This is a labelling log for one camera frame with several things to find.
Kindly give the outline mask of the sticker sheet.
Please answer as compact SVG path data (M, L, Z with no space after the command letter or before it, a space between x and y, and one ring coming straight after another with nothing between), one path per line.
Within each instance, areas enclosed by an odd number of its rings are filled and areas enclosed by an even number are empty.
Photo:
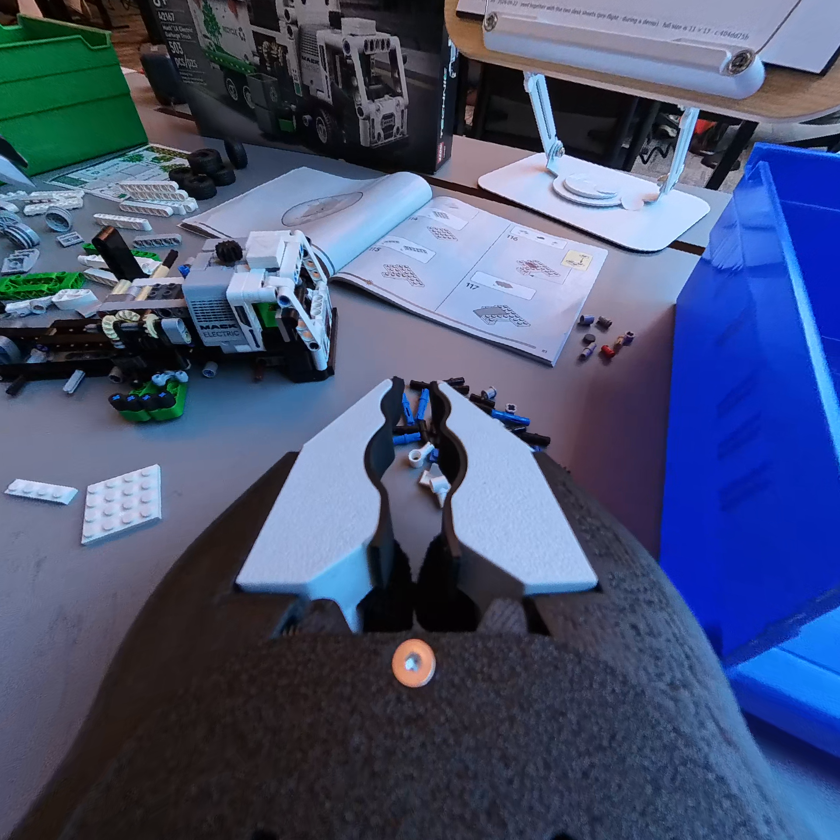
M162 182L170 179L171 169L187 166L188 152L164 145L147 144L100 161L87 161L66 171L43 174L39 178L58 187L82 190L87 194L118 202L126 193L122 182Z

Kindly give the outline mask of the white narrow lego plate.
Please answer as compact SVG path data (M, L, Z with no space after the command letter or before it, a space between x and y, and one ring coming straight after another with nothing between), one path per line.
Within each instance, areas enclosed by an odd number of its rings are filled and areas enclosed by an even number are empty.
M4 492L11 497L45 501L66 506L74 500L78 489L71 486L54 485L31 479L14 479Z

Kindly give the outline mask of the pile of small lego pins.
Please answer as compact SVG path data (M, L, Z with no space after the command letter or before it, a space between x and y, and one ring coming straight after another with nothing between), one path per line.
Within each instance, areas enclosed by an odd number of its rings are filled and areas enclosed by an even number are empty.
M551 438L535 433L530 428L530 419L520 414L515 404L497 404L497 390L494 387L474 393L463 377L452 377L444 380L444 383L455 392L466 396L472 405L512 432L529 446L533 453L543 451L550 445ZM421 471L418 483L430 490L442 508L451 485L438 463L438 431L434 420L427 415L431 406L430 385L430 382L424 381L409 382L407 391L402 394L402 414L392 429L392 441L395 448L408 445L413 447L407 455L408 465Z

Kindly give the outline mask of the green storage bin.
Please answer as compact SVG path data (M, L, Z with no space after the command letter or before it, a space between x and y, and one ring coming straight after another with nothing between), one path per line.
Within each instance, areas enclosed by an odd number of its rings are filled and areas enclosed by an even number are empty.
M1 134L29 175L145 146L110 33L25 15L2 26Z

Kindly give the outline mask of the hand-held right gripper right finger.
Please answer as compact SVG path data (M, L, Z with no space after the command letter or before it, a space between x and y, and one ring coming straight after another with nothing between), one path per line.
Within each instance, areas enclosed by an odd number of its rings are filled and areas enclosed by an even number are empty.
M435 384L443 534L469 597L586 592L591 567L530 447L450 385Z

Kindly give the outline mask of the open instruction booklet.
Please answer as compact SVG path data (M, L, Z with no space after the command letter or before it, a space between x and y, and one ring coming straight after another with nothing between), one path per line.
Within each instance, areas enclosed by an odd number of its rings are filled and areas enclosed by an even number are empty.
M188 217L210 238L299 229L333 277L418 316L555 365L607 258L513 223L419 175L299 167Z

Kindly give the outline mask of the group of grey wheel hubs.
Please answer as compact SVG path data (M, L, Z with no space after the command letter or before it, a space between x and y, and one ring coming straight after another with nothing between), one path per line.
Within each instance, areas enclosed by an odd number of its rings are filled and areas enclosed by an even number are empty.
M51 205L32 205L25 210L35 211L42 216L47 227L59 234L68 233L72 228L72 215L65 208ZM40 245L40 236L23 218L11 211L1 211L1 233L21 249L35 249Z

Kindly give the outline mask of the pile of black rubber tyres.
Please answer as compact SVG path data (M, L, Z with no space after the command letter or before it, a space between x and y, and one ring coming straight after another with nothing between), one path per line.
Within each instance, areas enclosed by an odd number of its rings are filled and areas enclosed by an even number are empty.
M225 139L227 160L212 148L189 153L187 164L168 172L170 181L197 201L215 197L218 187L230 186L236 181L236 171L244 170L249 162L245 146L239 141Z

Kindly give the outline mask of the blue storage bin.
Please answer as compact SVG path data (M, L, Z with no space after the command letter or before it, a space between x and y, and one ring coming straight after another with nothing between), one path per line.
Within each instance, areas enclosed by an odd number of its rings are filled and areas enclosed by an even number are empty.
M675 309L660 561L742 709L839 753L839 160L758 143Z

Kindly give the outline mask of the white square lego plate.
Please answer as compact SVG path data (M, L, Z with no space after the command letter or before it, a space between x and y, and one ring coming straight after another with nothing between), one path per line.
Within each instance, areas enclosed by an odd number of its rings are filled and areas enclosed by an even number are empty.
M87 487L80 543L99 543L162 519L160 466L136 469Z

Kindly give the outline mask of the green and black lego subassembly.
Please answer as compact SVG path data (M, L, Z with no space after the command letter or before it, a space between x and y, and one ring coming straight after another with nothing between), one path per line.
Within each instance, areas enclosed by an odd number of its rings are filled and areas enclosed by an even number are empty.
M183 415L187 383L185 371L163 371L128 394L110 395L108 404L133 423L169 421Z

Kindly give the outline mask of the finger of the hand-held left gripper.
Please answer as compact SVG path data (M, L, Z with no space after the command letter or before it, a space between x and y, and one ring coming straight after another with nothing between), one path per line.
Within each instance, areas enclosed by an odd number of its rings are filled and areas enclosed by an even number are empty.
M28 162L3 136L1 144L1 181L6 184L31 189L31 180L26 174Z

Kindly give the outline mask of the green technic frame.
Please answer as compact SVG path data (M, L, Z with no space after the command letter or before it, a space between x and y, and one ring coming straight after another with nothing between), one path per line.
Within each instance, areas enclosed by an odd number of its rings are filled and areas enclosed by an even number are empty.
M62 290L80 289L84 283L84 276L74 271L2 276L1 301L52 297Z

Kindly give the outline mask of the cluster of small lego connectors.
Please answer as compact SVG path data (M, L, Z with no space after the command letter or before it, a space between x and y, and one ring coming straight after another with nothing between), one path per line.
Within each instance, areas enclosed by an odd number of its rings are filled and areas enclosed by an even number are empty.
M589 359L598 356L604 362L614 359L618 353L627 346L630 346L636 339L636 333L626 330L618 333L614 338L609 339L608 333L612 330L614 320L606 316L591 316L583 314L579 317L576 326L583 331L581 336L581 347L577 353L576 361L587 362Z

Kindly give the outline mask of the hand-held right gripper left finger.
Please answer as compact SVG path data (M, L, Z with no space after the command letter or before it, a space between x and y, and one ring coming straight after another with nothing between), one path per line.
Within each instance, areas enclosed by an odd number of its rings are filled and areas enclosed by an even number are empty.
M394 538L382 477L404 382L386 379L303 445L236 579L246 592L335 602L350 630L358 604L392 576Z

